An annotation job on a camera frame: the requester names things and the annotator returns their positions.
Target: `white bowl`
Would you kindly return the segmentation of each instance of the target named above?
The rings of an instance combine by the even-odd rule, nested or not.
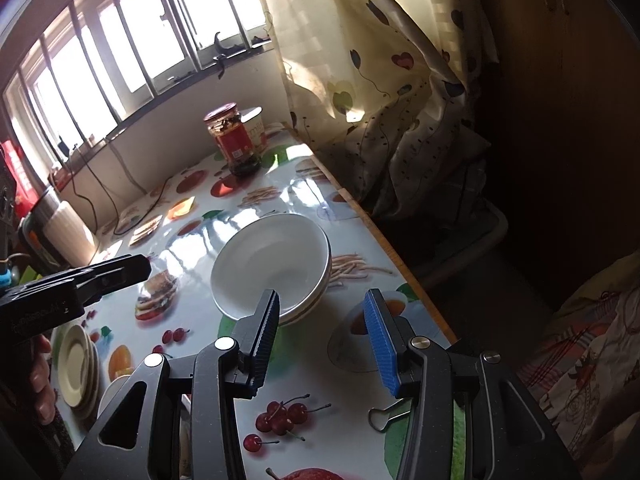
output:
[[[297,214],[261,218],[238,231],[211,271],[216,306],[233,320],[250,316],[266,288],[280,297],[280,324],[319,302],[331,273],[331,247],[315,222]]]

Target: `stacked plates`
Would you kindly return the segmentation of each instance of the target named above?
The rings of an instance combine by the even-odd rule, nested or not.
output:
[[[100,361],[94,343],[80,325],[65,334],[58,357],[63,399],[80,420],[94,414],[100,393]]]

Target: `person's hand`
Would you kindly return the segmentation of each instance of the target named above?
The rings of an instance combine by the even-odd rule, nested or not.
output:
[[[37,336],[34,342],[36,358],[29,379],[33,390],[38,394],[34,406],[38,420],[41,424],[46,425],[50,424],[56,415],[56,394],[49,383],[49,365],[42,355],[51,352],[51,343],[43,335]]]

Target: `window frame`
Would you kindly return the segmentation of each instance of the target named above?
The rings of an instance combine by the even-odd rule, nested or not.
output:
[[[125,115],[121,117],[119,113],[115,112],[114,119],[116,120],[116,127],[106,134],[104,139],[101,139],[94,143],[93,146],[89,146],[90,152],[87,153],[90,160],[92,155],[106,145],[106,143],[113,140],[117,135],[122,133],[126,127],[139,120],[149,110],[159,105],[161,102],[170,98],[175,93],[178,93],[186,86],[190,86],[195,82],[215,73],[218,69],[218,62],[216,58],[219,56],[214,45],[209,45],[205,48],[199,48],[195,43],[195,35],[192,24],[190,23],[190,17],[188,10],[182,0],[160,0],[165,10],[165,18],[170,24],[174,36],[180,46],[184,59],[164,70],[164,72],[156,75],[153,78],[147,78],[146,70],[141,63],[139,54],[136,56],[136,61],[140,65],[140,69],[145,74],[145,83],[134,90],[129,90],[126,84],[122,72],[114,58],[109,41],[105,35],[102,23],[100,22],[100,12],[108,8],[113,4],[117,9],[118,5],[114,0],[69,0],[69,4],[59,15],[53,20],[53,22],[42,33],[44,45],[46,46],[47,53],[50,59],[53,59],[55,55],[74,37],[79,36],[81,46],[84,49],[84,41],[81,38],[81,32],[83,27],[87,27],[92,35],[95,48],[98,52],[102,65],[118,95],[122,107],[124,108]],[[235,10],[233,0],[228,0],[234,17],[238,23],[239,33],[221,40],[224,47],[232,47],[236,44],[241,44],[243,50],[239,50],[237,53],[228,57],[225,60],[225,65],[229,66],[236,62],[242,61],[255,54],[260,54],[266,50],[270,50],[269,46],[265,48],[265,44],[270,42],[268,37],[267,20],[264,25],[252,28],[247,31],[242,28],[241,20]],[[74,27],[74,20],[72,13],[78,17],[77,25],[79,29]],[[123,28],[127,32],[127,25],[123,23]],[[245,41],[245,38],[252,38],[254,36],[264,37],[264,42],[251,44],[250,40]],[[132,43],[132,37],[127,34],[127,40]],[[92,61],[87,54],[87,63],[93,71]],[[51,127],[44,108],[40,102],[40,97],[36,91],[36,80],[47,68],[46,58],[43,49],[40,45],[40,41],[37,41],[28,51],[28,53],[20,60],[18,64],[18,71],[14,78],[12,78],[2,93],[2,102],[7,111],[8,117],[11,119],[15,117],[23,134],[28,138],[29,142],[35,147],[37,155],[41,158],[42,162],[46,166],[52,167],[56,161],[60,164],[65,164],[66,156],[60,152],[57,146],[57,136],[54,134],[54,129]],[[106,99],[108,107],[111,108],[111,104],[108,101],[106,95],[102,91],[102,84],[97,80],[96,83],[102,96]],[[152,82],[152,89],[149,88],[148,80]],[[72,122],[75,122],[73,115],[71,115]]]

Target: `white plate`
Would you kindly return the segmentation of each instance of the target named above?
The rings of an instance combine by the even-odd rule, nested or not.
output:
[[[98,351],[93,342],[89,341],[89,343],[91,345],[90,350],[93,354],[94,361],[92,368],[93,376],[92,382],[87,388],[89,391],[86,402],[83,402],[82,406],[76,410],[76,415],[80,420],[85,420],[94,412],[95,403],[98,401],[98,396],[100,394],[100,361],[98,360]]]
[[[211,271],[217,307],[233,320],[250,316],[266,288],[280,297],[280,324],[317,304],[331,272],[324,231],[297,214],[263,217],[238,231]]]
[[[90,338],[88,338],[88,349],[87,349],[87,352],[86,352],[86,361],[87,361],[87,365],[86,365],[86,388],[84,389],[84,392],[82,393],[82,399],[80,400],[80,404],[78,404],[77,406],[74,406],[72,408],[76,413],[84,410],[84,408],[89,403],[89,399],[91,397],[91,394],[93,393],[93,387],[94,387],[94,383],[95,383],[95,372],[96,372],[96,368],[98,366],[97,359],[94,356],[94,349],[92,348],[93,346],[94,346],[94,343],[91,341]]]
[[[84,328],[73,325],[65,334],[58,357],[58,379],[65,402],[72,408],[82,402],[91,356]]]

